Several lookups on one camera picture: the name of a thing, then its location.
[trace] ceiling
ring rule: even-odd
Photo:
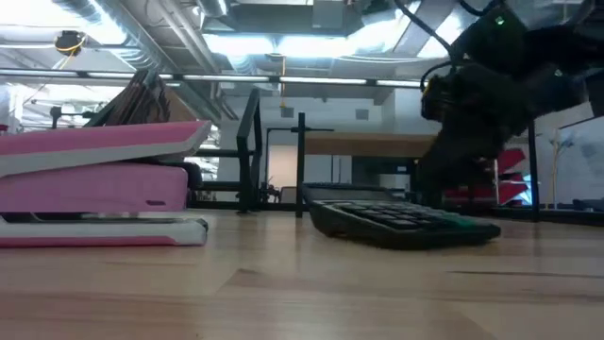
[[[110,2],[93,1],[99,4]],[[202,21],[201,17],[194,13],[195,1],[175,1],[199,40],[203,41],[204,36],[207,37],[208,34],[236,37],[261,36],[274,46],[279,45],[284,37],[289,36],[312,35],[342,39],[347,36],[354,37],[363,28],[362,19],[367,17],[366,10],[379,8],[376,4],[381,2],[381,0],[373,0],[373,3],[372,0],[239,0],[231,1],[232,6],[228,16],[205,18]],[[410,6],[413,4],[411,0],[405,2]],[[35,5],[40,10],[28,12],[26,15],[22,13],[23,15],[16,17],[10,10],[3,9],[0,13],[0,44],[32,44],[40,47],[44,44],[52,44],[63,29],[85,29],[86,22],[83,18],[75,18],[73,13],[56,9],[52,0],[20,0],[19,3],[23,6]],[[488,1],[468,0],[468,3],[481,9]],[[508,3],[531,27],[559,23],[572,15],[576,8],[576,6],[556,4],[553,0],[509,0]],[[199,57],[195,56],[200,52],[192,51],[190,45],[183,43],[180,39],[183,31],[176,32],[169,25],[159,10],[156,0],[124,0],[121,4],[120,9],[128,15],[127,19],[130,23],[136,23],[141,29],[139,31],[141,36],[135,37],[134,40],[154,44],[152,50],[160,51],[162,57],[165,57],[164,60],[171,60],[180,72],[197,74],[237,72],[230,58],[218,53],[204,54],[204,51],[201,51],[203,58],[211,60],[217,66],[216,70],[209,70],[208,65],[202,64]],[[418,5],[416,15],[451,42],[476,20],[476,17],[458,5],[457,0],[423,0],[416,5]],[[357,49],[354,57],[288,57],[285,59],[285,74],[307,77],[417,79],[428,67],[441,61],[438,58],[418,57],[443,57],[439,55],[443,51],[440,51],[438,43],[435,43],[418,26],[406,23],[404,16],[398,16],[393,20],[393,25],[388,26],[388,29],[376,31],[365,38],[371,41],[388,36],[388,41],[393,42],[392,46],[363,47]],[[140,37],[148,37],[150,40],[139,39]],[[124,59],[116,57],[114,51],[99,46],[98,39],[96,42],[91,41],[98,48],[85,49],[83,53],[69,61],[66,69],[98,71],[133,69],[131,63],[128,64]],[[64,56],[54,48],[0,48],[2,67],[51,68],[61,60],[64,60]],[[283,62],[280,59],[271,60],[263,54],[248,56],[248,61],[252,65],[252,72],[258,74],[280,74],[283,70]],[[27,84],[27,86],[34,90],[37,88],[34,84]],[[194,87],[193,90],[200,95],[208,96],[206,92],[209,89]],[[277,91],[270,90],[271,88],[263,87],[263,95],[279,95]],[[249,94],[250,85],[226,86],[222,91],[225,95],[246,95]],[[46,90],[41,93],[49,95]],[[87,93],[92,95],[94,91],[87,91]],[[383,90],[349,86],[288,85],[285,95],[315,98],[373,98],[376,104],[381,104],[385,98]],[[92,100],[102,101],[106,96],[106,92],[99,90],[96,98]],[[42,111],[42,108],[31,109]]]

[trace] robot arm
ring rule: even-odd
[[[437,67],[451,66],[449,74],[422,86],[422,116],[443,125],[418,164],[423,189],[491,181],[484,161],[513,135],[541,115],[587,100],[582,76],[604,66],[604,27],[596,27],[598,38],[588,25],[595,11],[596,0],[584,0],[574,20],[538,30],[528,30],[502,0],[473,12],[480,18],[453,44],[444,43],[450,61]]]

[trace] desk surface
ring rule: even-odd
[[[500,222],[391,251],[288,212],[189,212],[205,247],[0,250],[0,338],[601,339],[604,229]]]

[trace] black metal stand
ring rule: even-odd
[[[304,156],[306,155],[306,114],[298,113],[298,165],[295,174],[295,217],[301,218],[304,212],[302,184],[304,183]]]
[[[532,221],[539,222],[539,173],[537,168],[537,146],[535,122],[528,124],[528,159],[530,161],[530,195],[532,199]]]

